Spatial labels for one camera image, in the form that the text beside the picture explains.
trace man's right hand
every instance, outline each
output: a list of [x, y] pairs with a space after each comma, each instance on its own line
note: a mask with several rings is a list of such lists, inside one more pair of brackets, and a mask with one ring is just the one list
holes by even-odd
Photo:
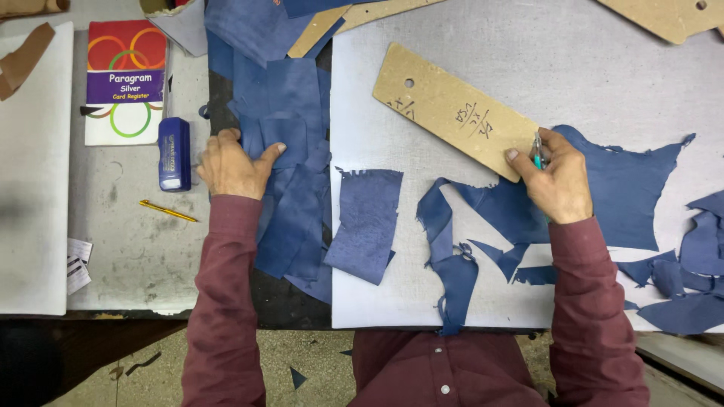
[[586, 157], [561, 134], [539, 128], [543, 152], [549, 161], [538, 169], [524, 153], [505, 152], [508, 164], [523, 177], [528, 196], [555, 223], [565, 225], [593, 216], [586, 173]]

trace shirt sleeve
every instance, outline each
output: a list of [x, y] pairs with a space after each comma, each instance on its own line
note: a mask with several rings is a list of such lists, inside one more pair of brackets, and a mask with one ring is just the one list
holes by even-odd
[[209, 234], [195, 282], [198, 300], [188, 320], [182, 406], [265, 406], [249, 276], [261, 202], [211, 198]]
[[595, 217], [549, 226], [558, 271], [550, 347], [556, 406], [648, 406], [644, 364]]

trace person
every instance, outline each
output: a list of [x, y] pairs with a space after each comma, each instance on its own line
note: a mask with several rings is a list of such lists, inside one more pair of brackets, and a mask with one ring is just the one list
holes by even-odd
[[[648, 406], [643, 361], [623, 313], [586, 176], [586, 162], [560, 134], [541, 128], [541, 171], [506, 152], [533, 202], [550, 218], [555, 285], [550, 364], [560, 406]], [[239, 130], [210, 137], [198, 168], [211, 191], [209, 235], [188, 321], [183, 406], [264, 406], [249, 274], [260, 199], [282, 144], [251, 161]], [[541, 406], [512, 335], [364, 330], [355, 333], [357, 396], [350, 406]]]

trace yellow pen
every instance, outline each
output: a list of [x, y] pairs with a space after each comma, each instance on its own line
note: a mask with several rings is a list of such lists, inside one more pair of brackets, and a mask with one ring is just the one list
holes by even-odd
[[178, 213], [176, 211], [172, 211], [171, 209], [161, 208], [160, 206], [153, 205], [151, 202], [148, 202], [148, 199], [144, 199], [143, 201], [139, 201], [138, 203], [147, 208], [155, 209], [155, 210], [161, 211], [161, 212], [166, 212], [169, 215], [173, 215], [173, 216], [179, 217], [181, 219], [186, 219], [189, 222], [198, 222], [198, 220], [196, 220], [192, 217], [187, 217], [186, 215], [181, 215], [180, 213]]

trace hand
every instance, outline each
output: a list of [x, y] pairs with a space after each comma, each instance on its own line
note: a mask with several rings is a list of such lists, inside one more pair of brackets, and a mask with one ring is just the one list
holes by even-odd
[[272, 165], [287, 146], [276, 143], [269, 146], [256, 161], [239, 145], [241, 132], [226, 129], [209, 137], [196, 172], [212, 195], [237, 195], [261, 200]]
[[514, 148], [505, 152], [508, 164], [523, 177], [528, 196], [555, 223], [565, 225], [593, 216], [586, 174], [586, 157], [561, 134], [540, 128], [543, 153], [549, 161], [541, 171]]

